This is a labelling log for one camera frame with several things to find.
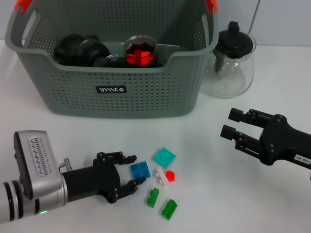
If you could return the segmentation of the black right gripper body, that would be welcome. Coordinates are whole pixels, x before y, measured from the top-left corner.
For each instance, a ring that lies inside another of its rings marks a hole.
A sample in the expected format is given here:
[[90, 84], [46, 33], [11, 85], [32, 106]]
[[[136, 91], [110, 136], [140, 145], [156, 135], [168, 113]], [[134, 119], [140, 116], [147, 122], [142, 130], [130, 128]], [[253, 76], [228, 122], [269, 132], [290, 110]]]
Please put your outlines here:
[[311, 135], [294, 129], [285, 116], [274, 115], [260, 137], [264, 150], [260, 161], [268, 166], [278, 160], [311, 167]]

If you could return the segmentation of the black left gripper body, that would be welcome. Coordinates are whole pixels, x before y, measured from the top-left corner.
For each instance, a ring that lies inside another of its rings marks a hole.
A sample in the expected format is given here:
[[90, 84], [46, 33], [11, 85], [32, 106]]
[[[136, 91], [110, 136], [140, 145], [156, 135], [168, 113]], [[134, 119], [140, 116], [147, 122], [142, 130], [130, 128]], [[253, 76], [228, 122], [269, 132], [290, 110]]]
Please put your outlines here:
[[68, 192], [68, 202], [101, 195], [108, 203], [114, 202], [114, 191], [121, 186], [120, 176], [114, 164], [99, 160], [93, 165], [63, 173]]

